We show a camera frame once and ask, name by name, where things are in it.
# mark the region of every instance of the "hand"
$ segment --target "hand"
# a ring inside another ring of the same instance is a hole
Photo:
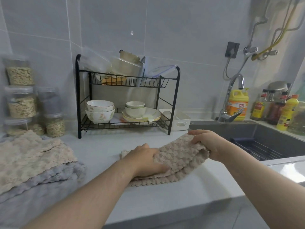
[[[228,142],[226,139],[222,138],[215,132],[209,130],[190,130],[188,134],[195,135],[195,137],[191,141],[193,144],[201,142],[207,149],[211,151],[209,158],[221,162],[223,153],[226,151],[226,146],[230,142]]]
[[[157,148],[149,148],[148,144],[137,146],[130,151],[123,160],[134,168],[133,177],[146,177],[156,173],[165,173],[169,170],[167,165],[153,162],[153,156],[158,154]]]

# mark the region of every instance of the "beige towel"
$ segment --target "beige towel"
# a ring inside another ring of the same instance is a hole
[[[60,139],[43,140],[32,130],[0,143],[0,194],[68,162],[76,162],[72,149]]]
[[[191,144],[193,138],[193,135],[185,134],[159,148],[160,153],[154,157],[154,162],[168,165],[170,167],[169,171],[148,177],[136,177],[129,185],[140,186],[176,182],[185,177],[193,169],[204,163],[210,154],[201,143]],[[121,158],[128,153],[129,151],[124,150],[121,153]]]

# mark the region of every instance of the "electrical outlet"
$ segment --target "electrical outlet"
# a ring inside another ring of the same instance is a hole
[[[239,48],[239,43],[235,43],[235,42],[228,42],[228,46],[227,46],[227,50],[226,50],[226,54],[224,55],[226,58],[236,58],[237,52],[238,52],[238,48]]]

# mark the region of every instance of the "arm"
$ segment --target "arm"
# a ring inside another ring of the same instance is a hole
[[[166,165],[153,162],[157,149],[138,146],[88,184],[31,221],[26,229],[101,229],[132,178],[164,173]]]
[[[192,130],[210,158],[222,162],[271,229],[304,228],[305,188],[208,130]]]

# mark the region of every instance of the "kitchen counter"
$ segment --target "kitchen counter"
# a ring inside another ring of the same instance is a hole
[[[89,130],[83,132],[82,139],[78,139],[75,132],[61,139],[88,166],[88,182],[118,160],[122,150],[131,150],[144,143],[160,147],[186,132],[167,135],[159,127]],[[277,172],[298,183],[305,183],[305,162],[295,164],[296,160],[305,160],[305,156],[265,164],[273,164],[270,167]],[[246,204],[249,204],[247,198],[225,166],[208,159],[179,182],[126,188],[106,224],[115,223],[109,225],[111,228],[151,228],[203,214],[238,210]]]

